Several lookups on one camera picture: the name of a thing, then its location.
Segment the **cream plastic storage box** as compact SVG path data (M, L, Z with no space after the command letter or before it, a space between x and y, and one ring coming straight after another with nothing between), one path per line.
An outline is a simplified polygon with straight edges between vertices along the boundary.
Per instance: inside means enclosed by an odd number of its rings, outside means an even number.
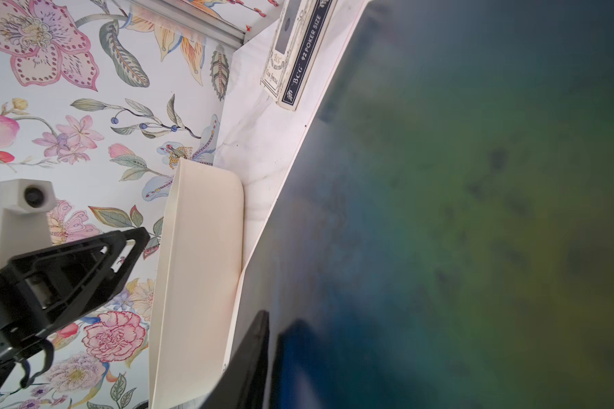
M221 378L243 233L239 177L181 160L165 206L148 332L150 407L207 395Z

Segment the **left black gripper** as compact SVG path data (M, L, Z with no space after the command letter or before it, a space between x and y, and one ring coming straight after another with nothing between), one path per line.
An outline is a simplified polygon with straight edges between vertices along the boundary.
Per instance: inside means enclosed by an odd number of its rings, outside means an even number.
M0 389L16 366L22 388L51 369L49 334L121 293L149 239L146 228L131 228L8 260L0 271Z

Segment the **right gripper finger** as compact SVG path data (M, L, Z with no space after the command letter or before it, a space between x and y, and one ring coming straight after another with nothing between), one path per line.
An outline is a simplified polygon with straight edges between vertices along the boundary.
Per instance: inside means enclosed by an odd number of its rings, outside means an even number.
M264 406L269 366L269 312L260 310L202 409L257 409Z

